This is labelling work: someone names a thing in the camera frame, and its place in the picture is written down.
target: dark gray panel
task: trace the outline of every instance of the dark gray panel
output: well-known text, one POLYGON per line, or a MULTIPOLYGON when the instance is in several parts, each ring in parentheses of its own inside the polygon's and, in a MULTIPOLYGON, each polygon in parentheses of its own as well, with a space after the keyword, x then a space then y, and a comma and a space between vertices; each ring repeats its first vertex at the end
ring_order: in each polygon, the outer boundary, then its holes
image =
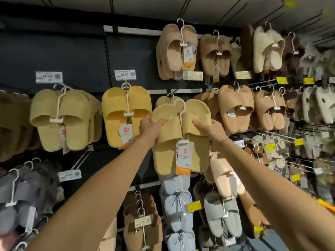
POLYGON ((109 88, 102 38, 0 33, 0 84, 29 94, 51 88, 35 83, 36 71, 62 71, 65 83, 87 92, 109 88))
POLYGON ((116 81, 114 70, 136 70, 136 81, 147 90, 203 88, 204 81, 161 80, 156 62, 156 45, 159 37, 142 35, 108 35, 108 52, 113 87, 120 87, 123 81, 116 81))

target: forearm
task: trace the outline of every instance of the forearm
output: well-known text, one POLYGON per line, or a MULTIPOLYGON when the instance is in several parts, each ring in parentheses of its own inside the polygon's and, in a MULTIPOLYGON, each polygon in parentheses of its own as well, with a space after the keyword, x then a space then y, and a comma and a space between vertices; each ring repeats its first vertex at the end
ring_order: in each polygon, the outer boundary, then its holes
POLYGON ((222 142, 220 154, 290 250, 335 250, 335 217, 327 209, 233 141, 222 142))
POLYGON ((145 137, 140 137, 95 173, 59 209, 27 250, 96 250, 149 149, 145 137))

